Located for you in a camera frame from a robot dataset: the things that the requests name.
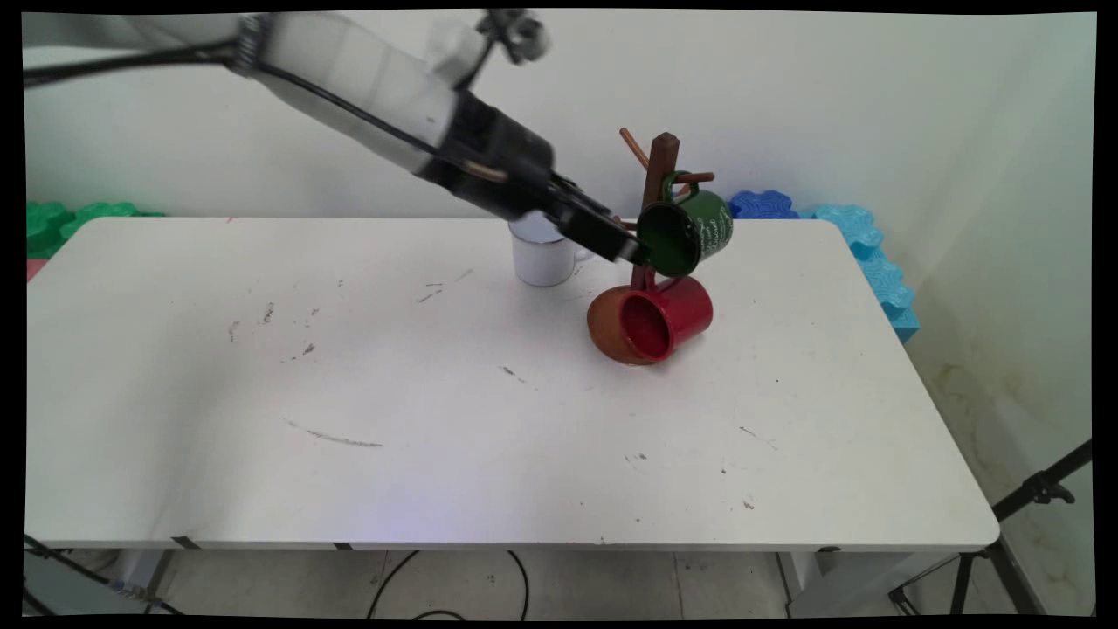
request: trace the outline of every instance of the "light blue foam block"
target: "light blue foam block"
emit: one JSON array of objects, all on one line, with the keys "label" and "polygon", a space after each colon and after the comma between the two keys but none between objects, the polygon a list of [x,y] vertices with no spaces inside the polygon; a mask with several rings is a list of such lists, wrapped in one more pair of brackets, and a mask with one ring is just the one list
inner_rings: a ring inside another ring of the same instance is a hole
[{"label": "light blue foam block", "polygon": [[920,322],[916,318],[916,312],[911,307],[906,307],[890,324],[893,325],[893,332],[897,333],[897,339],[901,340],[902,344],[908,343],[908,340],[912,339],[912,335],[920,330]]},{"label": "light blue foam block", "polygon": [[815,208],[815,218],[834,222],[846,239],[846,246],[859,259],[869,259],[884,235],[873,226],[873,213],[858,204],[821,204]]},{"label": "light blue foam block", "polygon": [[901,267],[889,261],[885,255],[880,251],[879,248],[877,254],[870,256],[870,259],[859,259],[858,264],[862,267],[866,280],[870,282],[870,287],[873,288],[878,302],[885,311],[885,317],[892,322],[900,317],[901,312],[912,305],[916,293],[901,283],[901,278],[904,276]]}]

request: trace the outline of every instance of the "green mug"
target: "green mug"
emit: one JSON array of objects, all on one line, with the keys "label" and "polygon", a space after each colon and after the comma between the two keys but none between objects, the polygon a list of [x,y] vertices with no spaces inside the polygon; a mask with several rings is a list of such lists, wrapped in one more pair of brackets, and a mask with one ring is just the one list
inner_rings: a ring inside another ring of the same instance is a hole
[{"label": "green mug", "polygon": [[686,198],[671,200],[675,178],[685,173],[678,170],[664,177],[665,200],[648,204],[636,221],[636,237],[648,249],[644,263],[667,277],[690,274],[733,235],[730,208],[714,192],[691,183]]}]

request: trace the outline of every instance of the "blue foam block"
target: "blue foam block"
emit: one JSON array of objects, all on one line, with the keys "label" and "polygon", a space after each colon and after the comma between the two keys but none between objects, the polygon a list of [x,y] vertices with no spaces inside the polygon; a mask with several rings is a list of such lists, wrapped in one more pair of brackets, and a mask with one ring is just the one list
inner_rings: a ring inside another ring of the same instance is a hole
[{"label": "blue foam block", "polygon": [[792,210],[792,199],[776,190],[761,193],[743,190],[727,202],[735,218],[799,218]]},{"label": "blue foam block", "polygon": [[901,340],[901,343],[908,343],[908,340],[912,339],[912,335],[920,330],[920,322],[916,318],[916,312],[912,312],[911,307],[906,307],[900,316],[890,322],[893,325],[893,332],[897,333],[897,339]]},{"label": "blue foam block", "polygon": [[858,204],[821,204],[815,208],[815,218],[837,225],[859,259],[869,259],[884,239],[881,230],[873,226],[873,213]]},{"label": "blue foam block", "polygon": [[858,264],[862,267],[866,280],[870,282],[870,287],[873,288],[878,302],[885,311],[885,317],[892,322],[912,305],[912,297],[916,296],[916,293],[901,283],[901,278],[904,276],[901,267],[889,261],[880,248],[877,250],[878,252],[871,254],[870,259],[859,259]]}]

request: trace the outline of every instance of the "black cable on floor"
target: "black cable on floor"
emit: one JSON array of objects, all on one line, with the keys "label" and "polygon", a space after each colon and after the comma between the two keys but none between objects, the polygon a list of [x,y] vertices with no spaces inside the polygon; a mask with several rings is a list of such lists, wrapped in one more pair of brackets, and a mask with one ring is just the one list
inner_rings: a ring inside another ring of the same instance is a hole
[{"label": "black cable on floor", "polygon": [[[102,585],[106,585],[106,587],[110,583],[112,583],[108,579],[106,579],[106,578],[97,574],[96,572],[91,571],[89,569],[85,568],[84,565],[80,565],[80,564],[72,561],[70,559],[64,556],[58,551],[55,551],[54,549],[47,546],[42,542],[39,542],[35,537],[31,537],[30,535],[28,535],[26,533],[23,534],[23,543],[26,543],[27,545],[31,546],[37,552],[46,555],[47,559],[51,559],[51,560],[55,560],[55,561],[61,563],[66,568],[69,568],[70,570],[77,572],[78,574],[80,574],[82,576],[85,576],[86,579],[91,579],[91,580],[96,581],[97,583],[101,583]],[[25,598],[28,594],[29,593],[27,592],[27,588],[25,587],[23,588],[23,595],[25,595]],[[178,609],[176,609],[173,606],[171,606],[171,603],[169,603],[167,601],[163,601],[161,599],[158,599],[158,598],[145,599],[144,602],[148,602],[150,606],[161,607],[161,608],[165,609],[167,611],[173,613],[174,616],[186,616],[184,613],[182,613],[181,611],[179,611]]]},{"label": "black cable on floor", "polygon": [[35,594],[28,591],[26,574],[23,575],[23,601],[27,604],[29,604],[31,609],[35,610],[35,613],[38,613],[39,616],[58,616],[54,611],[51,611],[50,608],[42,604],[42,602],[39,599],[36,599]]},{"label": "black cable on floor", "polygon": [[[524,570],[524,564],[520,562],[520,557],[517,556],[517,553],[513,553],[512,551],[505,551],[505,552],[509,553],[509,556],[512,557],[512,561],[517,562],[517,568],[520,569],[520,576],[523,578],[524,580],[524,604],[520,609],[520,620],[523,621],[525,618],[528,618],[528,599],[531,593],[531,590],[528,587],[528,571]],[[408,553],[408,556],[404,557],[404,561],[398,563],[396,568],[394,568],[392,571],[388,573],[388,578],[385,579],[383,582],[381,582],[380,588],[377,588],[377,594],[372,598],[372,604],[369,606],[369,612],[364,614],[366,620],[371,620],[372,614],[376,613],[377,603],[380,602],[380,595],[385,592],[385,588],[388,587],[388,582],[391,581],[394,576],[396,576],[396,573],[399,572],[401,568],[404,568],[409,561],[411,561],[411,557],[418,554],[419,551],[411,551],[410,553]],[[465,618],[463,618],[462,614],[443,609],[425,611],[419,616],[416,616],[411,620],[423,620],[424,618],[430,616],[449,616],[458,620],[465,620]]]},{"label": "black cable on floor", "polygon": [[951,562],[954,562],[957,559],[959,559],[959,555],[948,557],[941,561],[939,564],[925,570],[920,574],[917,574],[912,579],[909,579],[904,583],[901,583],[900,585],[893,588],[892,590],[889,591],[889,602],[893,604],[893,608],[897,611],[899,611],[904,616],[921,616],[920,610],[917,609],[916,606],[912,604],[912,601],[910,601],[909,598],[904,594],[904,588],[911,585],[912,583],[916,583],[917,581],[923,579],[925,576],[928,576],[932,572],[936,572],[942,568],[950,565]]},{"label": "black cable on floor", "polygon": [[79,565],[78,563],[74,562],[69,557],[66,557],[65,555],[63,555],[58,551],[55,551],[54,549],[48,547],[46,544],[39,542],[35,537],[31,537],[30,535],[28,535],[26,533],[23,534],[23,542],[27,545],[29,545],[32,549],[35,549],[36,551],[38,551],[38,552],[47,555],[49,559],[53,559],[56,562],[61,563],[66,568],[69,568],[70,570],[80,573],[83,576],[85,576],[87,579],[92,579],[92,580],[96,581],[97,583],[101,583],[102,585],[108,585],[108,579],[105,579],[104,576],[97,574],[96,572],[93,572],[93,571],[88,570],[84,565]]}]

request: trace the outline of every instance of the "tripod stand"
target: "tripod stand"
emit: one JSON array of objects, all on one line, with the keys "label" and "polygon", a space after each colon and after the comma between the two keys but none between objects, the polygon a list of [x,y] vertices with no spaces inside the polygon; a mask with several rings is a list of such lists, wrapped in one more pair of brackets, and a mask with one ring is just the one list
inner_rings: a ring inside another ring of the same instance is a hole
[{"label": "tripod stand", "polygon": [[[1021,484],[1021,487],[1015,489],[1005,498],[1002,498],[993,507],[994,517],[996,517],[997,522],[1001,523],[1032,503],[1046,505],[1051,503],[1053,498],[1063,501],[1069,505],[1073,504],[1076,502],[1076,497],[1071,495],[1071,492],[1068,492],[1067,488],[1061,486],[1060,482],[1068,478],[1068,476],[1090,461],[1091,440],[1088,439],[1086,444],[1072,450],[1065,457],[1053,464],[1052,467],[1029,477]],[[963,613],[963,606],[967,600],[967,585],[970,583],[970,568],[974,565],[975,557],[988,559],[994,562],[994,568],[997,570],[997,574],[1002,579],[1002,582],[1005,583],[1010,598],[1013,600],[1013,607],[1016,608],[1017,613],[1040,613],[1036,602],[1029,594],[1027,588],[1021,579],[1021,575],[1013,566],[1013,562],[1010,560],[1008,553],[1006,552],[1001,537],[998,537],[997,542],[994,542],[982,551],[975,553],[959,553],[959,571],[955,575],[955,593],[951,597],[950,613]],[[894,590],[889,592],[889,600],[897,604],[897,607],[899,607],[906,616],[920,613],[912,602],[909,601],[908,597],[904,595],[904,587],[922,576],[923,574],[897,587]]]}]

